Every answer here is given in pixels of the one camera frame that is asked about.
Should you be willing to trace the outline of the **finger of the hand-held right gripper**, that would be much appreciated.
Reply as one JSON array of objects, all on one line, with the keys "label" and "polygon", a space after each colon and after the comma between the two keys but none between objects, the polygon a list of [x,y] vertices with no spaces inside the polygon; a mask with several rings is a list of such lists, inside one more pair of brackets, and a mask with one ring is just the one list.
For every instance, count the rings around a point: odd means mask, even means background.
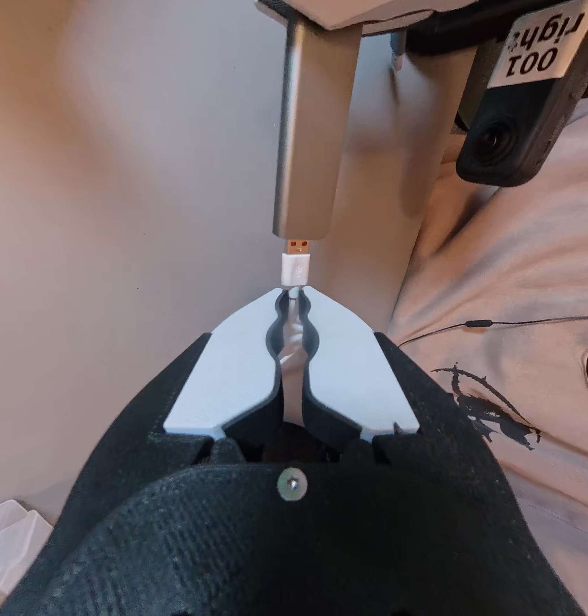
[{"label": "finger of the hand-held right gripper", "polygon": [[255,5],[283,24],[298,15],[327,31],[354,25],[362,31],[399,30],[437,11],[436,1],[255,1]]}]

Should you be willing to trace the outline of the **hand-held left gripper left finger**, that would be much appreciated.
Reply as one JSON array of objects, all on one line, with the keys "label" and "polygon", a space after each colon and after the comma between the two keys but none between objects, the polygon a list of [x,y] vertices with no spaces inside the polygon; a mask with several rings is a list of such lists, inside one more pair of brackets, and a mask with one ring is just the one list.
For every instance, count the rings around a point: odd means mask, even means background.
[{"label": "hand-held left gripper left finger", "polygon": [[246,304],[211,332],[163,423],[168,434],[269,441],[283,420],[283,290]]}]

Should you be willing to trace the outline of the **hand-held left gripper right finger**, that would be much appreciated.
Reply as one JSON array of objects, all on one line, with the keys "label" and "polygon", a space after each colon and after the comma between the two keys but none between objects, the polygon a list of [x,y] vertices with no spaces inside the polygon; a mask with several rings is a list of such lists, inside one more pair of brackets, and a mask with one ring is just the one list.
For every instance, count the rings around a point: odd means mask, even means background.
[{"label": "hand-held left gripper right finger", "polygon": [[323,443],[410,435],[420,424],[374,330],[312,287],[298,296],[307,354],[301,412]]}]

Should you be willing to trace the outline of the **slim grey usb hub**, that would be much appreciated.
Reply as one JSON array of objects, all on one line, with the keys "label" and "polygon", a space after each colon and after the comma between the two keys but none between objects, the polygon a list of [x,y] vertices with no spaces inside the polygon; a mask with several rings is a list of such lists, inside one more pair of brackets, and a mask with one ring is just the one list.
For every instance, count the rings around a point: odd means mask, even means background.
[{"label": "slim grey usb hub", "polygon": [[288,242],[329,232],[361,38],[359,25],[330,31],[289,15],[273,220]]}]

